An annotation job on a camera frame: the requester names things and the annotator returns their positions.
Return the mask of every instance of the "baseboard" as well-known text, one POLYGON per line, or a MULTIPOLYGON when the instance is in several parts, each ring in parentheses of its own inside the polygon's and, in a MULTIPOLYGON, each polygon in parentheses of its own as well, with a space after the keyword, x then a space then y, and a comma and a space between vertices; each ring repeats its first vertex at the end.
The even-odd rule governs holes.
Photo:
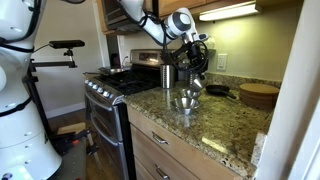
POLYGON ((46 111, 45 113, 46 113, 47 118, 49 119, 49 118, 53 118, 53 117, 56 117, 56 116, 67 114, 67 113, 70 113, 70 112, 73 112, 73 111, 77 111, 77 110, 80 110, 80 109, 83 109, 83 108, 85 108, 85 103, 81 102, 81 103, 78 103, 78 104, 72 104, 70 106, 66 106, 66 107, 62 107, 62 108, 46 111))

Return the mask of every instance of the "stove burner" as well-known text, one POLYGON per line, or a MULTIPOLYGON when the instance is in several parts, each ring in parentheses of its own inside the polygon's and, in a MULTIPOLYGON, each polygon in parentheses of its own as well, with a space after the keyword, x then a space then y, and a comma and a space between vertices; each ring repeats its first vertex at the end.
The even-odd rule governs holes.
POLYGON ((161 84, 158 73, 144 74, 135 71, 124 71, 113 75, 102 74, 96 79, 124 95, 159 87, 161 84))

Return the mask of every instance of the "granite countertop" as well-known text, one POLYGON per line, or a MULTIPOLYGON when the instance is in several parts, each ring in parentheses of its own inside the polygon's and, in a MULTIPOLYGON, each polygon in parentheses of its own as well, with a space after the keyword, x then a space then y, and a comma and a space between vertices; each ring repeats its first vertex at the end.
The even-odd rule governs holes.
POLYGON ((237 99, 209 95, 199 97, 200 107, 191 115, 182 115, 170 105, 184 86, 155 88, 125 96, 123 101, 191 146, 220 162, 246 179, 256 167, 250 163, 257 133, 268 132, 270 110, 259 110, 237 99))

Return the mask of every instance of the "stainless steel stove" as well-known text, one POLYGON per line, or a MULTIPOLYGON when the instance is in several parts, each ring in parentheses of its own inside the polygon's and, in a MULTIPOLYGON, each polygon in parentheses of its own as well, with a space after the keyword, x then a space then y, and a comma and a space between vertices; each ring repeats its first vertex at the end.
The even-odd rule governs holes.
POLYGON ((132 50, 130 70, 85 80, 86 108, 98 131, 100 153, 119 179, 136 179, 126 95, 160 87, 161 50, 132 50))

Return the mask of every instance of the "gas stove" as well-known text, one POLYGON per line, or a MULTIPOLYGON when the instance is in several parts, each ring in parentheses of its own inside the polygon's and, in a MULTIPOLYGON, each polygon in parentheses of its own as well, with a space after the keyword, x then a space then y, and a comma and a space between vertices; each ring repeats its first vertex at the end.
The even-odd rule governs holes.
POLYGON ((99 74, 85 80, 85 89, 111 105, 122 103, 126 95, 160 87, 161 50, 132 50, 130 70, 99 74))

